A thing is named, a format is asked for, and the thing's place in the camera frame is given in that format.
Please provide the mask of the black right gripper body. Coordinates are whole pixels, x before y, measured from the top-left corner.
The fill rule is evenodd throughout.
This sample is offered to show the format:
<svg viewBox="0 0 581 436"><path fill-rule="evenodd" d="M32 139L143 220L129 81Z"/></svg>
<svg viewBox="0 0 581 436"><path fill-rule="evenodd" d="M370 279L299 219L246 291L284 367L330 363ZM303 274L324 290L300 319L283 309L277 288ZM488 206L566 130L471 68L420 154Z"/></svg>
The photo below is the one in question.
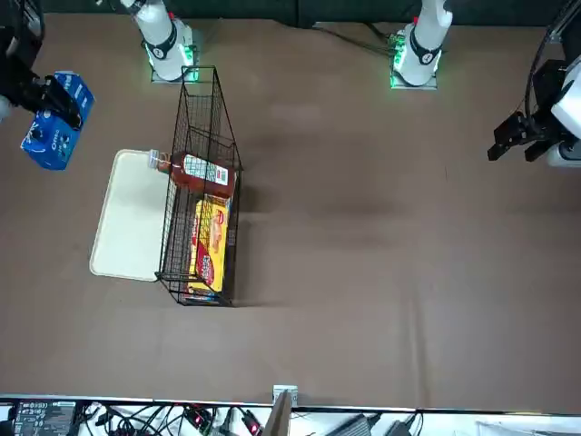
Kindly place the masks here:
<svg viewBox="0 0 581 436"><path fill-rule="evenodd" d="M33 71L34 60L1 59L1 95L15 106L36 113L44 110L45 81Z"/></svg>

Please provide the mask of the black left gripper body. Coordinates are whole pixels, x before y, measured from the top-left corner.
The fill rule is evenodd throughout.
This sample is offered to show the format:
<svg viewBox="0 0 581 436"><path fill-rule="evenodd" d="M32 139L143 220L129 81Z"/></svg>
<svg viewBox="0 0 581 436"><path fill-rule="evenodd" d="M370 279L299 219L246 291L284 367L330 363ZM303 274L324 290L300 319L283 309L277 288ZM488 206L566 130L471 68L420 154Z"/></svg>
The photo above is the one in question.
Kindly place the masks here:
<svg viewBox="0 0 581 436"><path fill-rule="evenodd" d="M524 140L553 140L566 134L566 128L551 112L560 96L566 70L565 60L549 59L532 75L523 115Z"/></svg>

